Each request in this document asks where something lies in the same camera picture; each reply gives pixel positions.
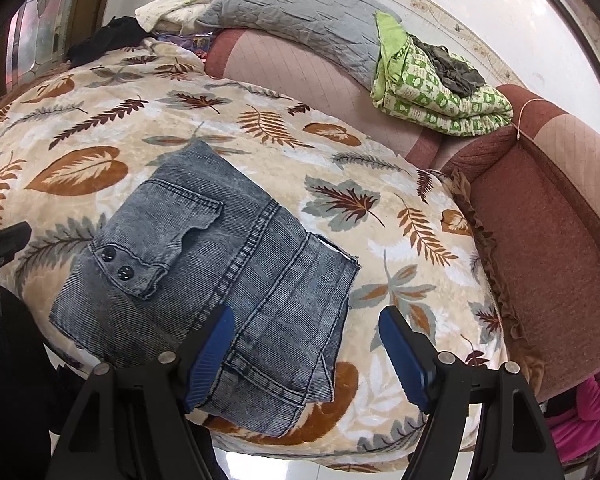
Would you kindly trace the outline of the grey quilted pillow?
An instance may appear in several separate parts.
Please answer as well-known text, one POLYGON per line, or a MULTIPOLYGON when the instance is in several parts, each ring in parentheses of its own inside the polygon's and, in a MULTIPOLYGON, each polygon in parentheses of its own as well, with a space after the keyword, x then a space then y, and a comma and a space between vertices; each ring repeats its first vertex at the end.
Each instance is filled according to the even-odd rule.
POLYGON ((379 56, 377 12, 400 18, 377 0, 212 0, 197 24, 257 29, 302 44, 369 89, 379 56))

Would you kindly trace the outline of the wooden door with glass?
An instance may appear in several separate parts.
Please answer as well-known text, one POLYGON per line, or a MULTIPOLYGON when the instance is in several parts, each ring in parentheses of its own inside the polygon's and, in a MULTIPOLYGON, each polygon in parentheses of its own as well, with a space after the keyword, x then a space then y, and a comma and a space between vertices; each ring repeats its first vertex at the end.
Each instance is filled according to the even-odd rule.
POLYGON ((48 72, 92 36, 107 0, 23 0, 0 21, 0 99, 48 72))

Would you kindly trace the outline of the red pink sofa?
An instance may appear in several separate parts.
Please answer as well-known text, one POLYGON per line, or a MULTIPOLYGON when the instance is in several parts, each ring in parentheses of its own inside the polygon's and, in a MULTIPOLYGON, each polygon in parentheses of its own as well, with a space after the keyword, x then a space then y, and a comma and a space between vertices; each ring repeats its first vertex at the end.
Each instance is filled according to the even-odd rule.
POLYGON ((484 138, 453 139, 381 113, 341 67, 257 30, 221 32, 206 71, 291 96, 420 168, 460 170, 508 293, 507 348, 539 399, 600 371, 600 135, 588 125, 506 84, 513 123, 484 138))

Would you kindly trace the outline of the dark grey crumpled cloth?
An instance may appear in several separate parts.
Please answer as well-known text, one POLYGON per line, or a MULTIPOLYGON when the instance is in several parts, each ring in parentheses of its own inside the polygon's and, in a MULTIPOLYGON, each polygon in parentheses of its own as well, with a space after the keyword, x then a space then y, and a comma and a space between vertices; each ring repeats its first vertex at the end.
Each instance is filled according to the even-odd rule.
POLYGON ((469 98, 486 84, 478 70, 468 63, 452 58, 445 46, 426 44, 412 35, 413 44, 426 53, 440 81, 460 98, 469 98))

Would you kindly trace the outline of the white cream cloth pile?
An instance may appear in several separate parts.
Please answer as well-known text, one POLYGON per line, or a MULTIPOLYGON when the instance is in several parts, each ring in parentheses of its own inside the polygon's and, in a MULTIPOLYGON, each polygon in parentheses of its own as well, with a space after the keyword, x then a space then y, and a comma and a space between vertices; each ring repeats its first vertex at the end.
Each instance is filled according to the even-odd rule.
POLYGON ((152 0, 134 11, 137 23, 145 32, 170 32, 188 35, 204 28, 197 24, 213 0, 152 0))

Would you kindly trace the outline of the black cloth on sofa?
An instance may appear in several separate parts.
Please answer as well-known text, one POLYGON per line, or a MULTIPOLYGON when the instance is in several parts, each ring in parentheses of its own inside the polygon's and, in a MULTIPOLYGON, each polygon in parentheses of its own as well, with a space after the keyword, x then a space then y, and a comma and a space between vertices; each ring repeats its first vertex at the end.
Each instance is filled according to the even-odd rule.
POLYGON ((97 60, 108 51, 136 47, 149 36, 150 33, 138 24, 136 18, 113 18, 91 37, 70 47, 65 59, 72 67, 81 66, 97 60))

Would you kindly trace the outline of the pink garment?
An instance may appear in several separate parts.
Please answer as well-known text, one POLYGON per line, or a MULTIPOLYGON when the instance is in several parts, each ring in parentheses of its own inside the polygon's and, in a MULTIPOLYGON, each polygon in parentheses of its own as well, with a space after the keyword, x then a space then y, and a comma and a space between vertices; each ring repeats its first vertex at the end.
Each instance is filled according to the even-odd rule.
POLYGON ((545 419, 565 464, 600 444, 600 372, 547 401, 545 419))

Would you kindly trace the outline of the grey-blue denim pants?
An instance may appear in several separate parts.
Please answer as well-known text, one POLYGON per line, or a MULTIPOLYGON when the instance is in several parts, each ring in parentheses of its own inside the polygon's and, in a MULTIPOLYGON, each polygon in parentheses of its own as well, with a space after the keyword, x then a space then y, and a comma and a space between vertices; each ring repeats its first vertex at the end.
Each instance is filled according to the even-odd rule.
POLYGON ((204 412, 280 437, 335 395, 355 258, 195 142, 172 154, 76 257, 50 322, 120 367, 178 347, 216 307, 234 336, 204 412))

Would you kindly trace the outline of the beige leaf-print blanket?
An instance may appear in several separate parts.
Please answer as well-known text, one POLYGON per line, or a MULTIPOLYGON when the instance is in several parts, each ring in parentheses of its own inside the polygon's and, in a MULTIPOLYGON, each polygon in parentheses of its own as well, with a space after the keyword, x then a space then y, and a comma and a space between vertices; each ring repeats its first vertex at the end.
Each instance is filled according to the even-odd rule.
POLYGON ((488 242, 466 179, 420 170, 364 133, 288 96, 206 75, 172 44, 115 50, 51 76, 0 107, 0 231, 32 234, 0 271, 44 342, 89 372, 97 356, 50 311, 97 231, 174 153, 204 142, 355 258, 335 365, 335 395, 308 404, 280 437, 199 405, 186 415, 225 451, 364 472, 403 470, 426 422, 378 333, 384 307, 460 364, 497 368, 508 353, 491 287, 488 242))

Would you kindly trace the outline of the green white patterned blanket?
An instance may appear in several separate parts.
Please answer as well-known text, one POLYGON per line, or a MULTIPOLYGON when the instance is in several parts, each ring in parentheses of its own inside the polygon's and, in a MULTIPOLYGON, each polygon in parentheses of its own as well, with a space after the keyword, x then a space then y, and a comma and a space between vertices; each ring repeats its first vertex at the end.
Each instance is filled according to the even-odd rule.
POLYGON ((379 56, 370 99, 373 106, 394 117, 431 130, 473 138, 509 125, 513 105, 485 84, 469 98, 460 98, 440 81, 430 59, 388 13, 376 12, 379 56))

